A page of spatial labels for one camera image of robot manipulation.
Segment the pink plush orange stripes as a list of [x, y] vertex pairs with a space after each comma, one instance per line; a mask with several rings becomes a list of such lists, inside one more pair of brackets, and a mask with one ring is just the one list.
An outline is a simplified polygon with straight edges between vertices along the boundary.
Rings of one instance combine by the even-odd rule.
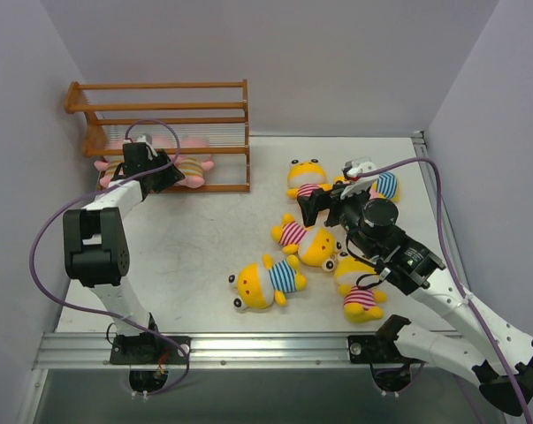
[[107, 188], [109, 183], [113, 179], [115, 172], [118, 166], [124, 161], [123, 157], [123, 144], [126, 143], [125, 140], [114, 140], [110, 141], [104, 149], [116, 150], [115, 155], [109, 155], [104, 153], [101, 155], [101, 158], [94, 161], [95, 168], [100, 172], [99, 185], [102, 188]]
[[187, 154], [187, 148], [207, 148], [209, 143], [205, 139], [187, 137], [181, 140], [181, 152], [174, 163], [184, 178], [176, 186], [196, 189], [205, 184], [204, 174], [214, 167], [211, 154]]

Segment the pink plush face-down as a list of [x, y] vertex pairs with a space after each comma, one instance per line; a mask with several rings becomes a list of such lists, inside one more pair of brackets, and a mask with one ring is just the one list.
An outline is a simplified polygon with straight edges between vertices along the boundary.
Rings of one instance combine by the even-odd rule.
[[173, 137], [169, 138], [167, 136], [154, 136], [152, 138], [152, 146], [155, 150], [172, 148], [173, 152], [168, 154], [168, 156], [171, 160], [175, 157], [177, 143]]

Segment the pink plush blue stripes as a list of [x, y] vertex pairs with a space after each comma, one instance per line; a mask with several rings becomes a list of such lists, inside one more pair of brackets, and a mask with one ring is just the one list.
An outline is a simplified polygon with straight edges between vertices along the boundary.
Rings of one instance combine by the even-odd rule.
[[370, 188], [371, 199], [387, 199], [394, 203], [400, 201], [400, 182], [391, 172], [383, 172]]

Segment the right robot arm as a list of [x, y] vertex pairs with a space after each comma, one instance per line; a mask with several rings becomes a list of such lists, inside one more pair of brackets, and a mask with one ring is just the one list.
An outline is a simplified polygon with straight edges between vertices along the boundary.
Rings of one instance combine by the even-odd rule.
[[448, 322], [461, 339], [437, 336], [409, 319], [388, 319], [375, 340], [386, 361], [400, 356], [428, 362], [473, 383], [482, 396], [505, 414], [527, 417], [533, 397], [533, 336], [492, 311], [466, 287], [447, 277], [445, 264], [428, 247], [410, 238], [397, 224], [399, 211], [387, 199], [366, 192], [344, 197], [344, 185], [299, 197], [303, 221], [341, 226], [346, 241], [371, 261], [383, 281], [396, 287]]

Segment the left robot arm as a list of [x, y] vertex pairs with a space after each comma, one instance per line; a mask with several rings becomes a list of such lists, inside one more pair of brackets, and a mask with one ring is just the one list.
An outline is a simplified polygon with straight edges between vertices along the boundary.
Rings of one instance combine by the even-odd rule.
[[184, 175], [164, 150], [153, 148], [146, 133], [123, 144], [118, 170], [123, 174], [115, 174], [92, 202], [64, 212], [65, 270], [101, 300], [115, 325], [118, 352], [151, 363], [164, 350], [164, 341], [154, 335], [155, 319], [128, 280], [131, 259], [123, 218], [149, 193], [173, 186]]

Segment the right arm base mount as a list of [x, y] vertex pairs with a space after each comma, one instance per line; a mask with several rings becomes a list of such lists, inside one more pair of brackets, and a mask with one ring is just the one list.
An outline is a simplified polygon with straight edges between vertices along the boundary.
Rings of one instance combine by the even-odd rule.
[[376, 364], [381, 360], [379, 344], [373, 335], [350, 335], [347, 337], [347, 348], [352, 364]]

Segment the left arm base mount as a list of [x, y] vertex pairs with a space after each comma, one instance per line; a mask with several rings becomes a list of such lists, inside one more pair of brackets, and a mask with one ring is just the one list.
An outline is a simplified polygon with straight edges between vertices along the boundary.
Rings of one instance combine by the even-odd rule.
[[148, 333], [138, 336], [117, 335], [112, 341], [111, 365], [185, 365], [185, 355], [175, 344]]

